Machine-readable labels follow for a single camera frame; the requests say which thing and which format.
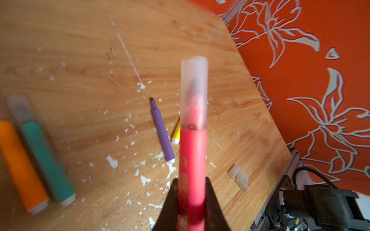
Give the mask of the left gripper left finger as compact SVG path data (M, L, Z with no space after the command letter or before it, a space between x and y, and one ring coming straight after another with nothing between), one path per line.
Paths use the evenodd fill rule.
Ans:
M178 207L178 179L175 178L152 231L177 231Z

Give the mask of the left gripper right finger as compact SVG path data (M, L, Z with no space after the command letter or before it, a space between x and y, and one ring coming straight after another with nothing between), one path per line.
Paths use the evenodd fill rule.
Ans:
M210 179L206 177L205 182L205 230L231 231L223 215Z

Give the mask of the pink pen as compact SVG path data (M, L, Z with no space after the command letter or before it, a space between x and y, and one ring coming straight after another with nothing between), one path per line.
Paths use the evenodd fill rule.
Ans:
M205 225L206 130L181 128L178 177L179 231L203 231Z

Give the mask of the purple pen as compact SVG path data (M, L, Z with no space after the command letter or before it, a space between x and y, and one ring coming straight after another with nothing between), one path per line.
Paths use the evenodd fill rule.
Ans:
M154 124L159 136L161 147L167 163L173 164L175 162L175 156L171 147L171 142L168 137L161 112L157 107L157 104L153 97L150 97L151 114L154 120Z

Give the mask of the orange pen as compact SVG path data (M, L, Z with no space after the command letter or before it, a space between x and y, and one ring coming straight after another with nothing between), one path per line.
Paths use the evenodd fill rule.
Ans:
M1 152L12 181L28 213L38 214L48 207L49 196L18 136L13 123L1 108Z

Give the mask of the green pen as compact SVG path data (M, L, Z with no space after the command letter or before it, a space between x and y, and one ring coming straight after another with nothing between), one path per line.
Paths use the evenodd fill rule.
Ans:
M37 119L33 107L24 95L12 94L6 98L15 121L29 146L56 202L67 207L76 199L76 192L61 163L55 156L46 132Z

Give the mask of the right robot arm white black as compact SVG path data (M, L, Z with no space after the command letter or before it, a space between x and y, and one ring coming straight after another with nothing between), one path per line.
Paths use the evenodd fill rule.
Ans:
M301 171L312 172L325 183L305 185L300 190L297 175ZM358 199L358 193L339 189L318 171L299 167L291 177L282 177L250 230L309 231L307 221L311 219L320 231L368 231L370 221Z

